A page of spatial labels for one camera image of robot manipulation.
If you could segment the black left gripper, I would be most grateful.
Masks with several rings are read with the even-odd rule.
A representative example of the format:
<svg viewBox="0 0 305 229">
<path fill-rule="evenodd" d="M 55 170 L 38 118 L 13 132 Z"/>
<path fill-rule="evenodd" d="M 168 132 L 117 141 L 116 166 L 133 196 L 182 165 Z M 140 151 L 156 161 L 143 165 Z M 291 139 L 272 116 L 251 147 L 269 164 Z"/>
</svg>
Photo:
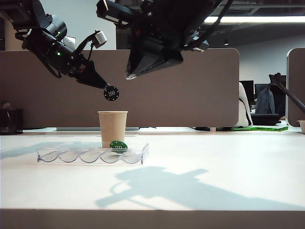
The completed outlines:
<svg viewBox="0 0 305 229">
<path fill-rule="evenodd" d="M 94 62 L 85 58 L 80 52 L 72 52 L 68 54 L 67 59 L 63 61 L 61 73 L 69 75 L 76 79 L 76 82 L 105 89 L 110 86 L 95 70 Z"/>
</svg>

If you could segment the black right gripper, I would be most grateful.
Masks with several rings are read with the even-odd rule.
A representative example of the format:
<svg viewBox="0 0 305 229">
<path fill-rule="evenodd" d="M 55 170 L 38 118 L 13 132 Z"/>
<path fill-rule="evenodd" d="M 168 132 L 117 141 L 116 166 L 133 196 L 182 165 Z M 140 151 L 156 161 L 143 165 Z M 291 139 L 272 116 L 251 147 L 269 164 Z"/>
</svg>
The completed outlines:
<svg viewBox="0 0 305 229">
<path fill-rule="evenodd" d="M 127 80 L 181 64 L 182 50 L 203 52 L 209 46 L 209 34 L 198 34 L 209 16 L 207 0 L 144 0 L 132 13 Z"/>
</svg>

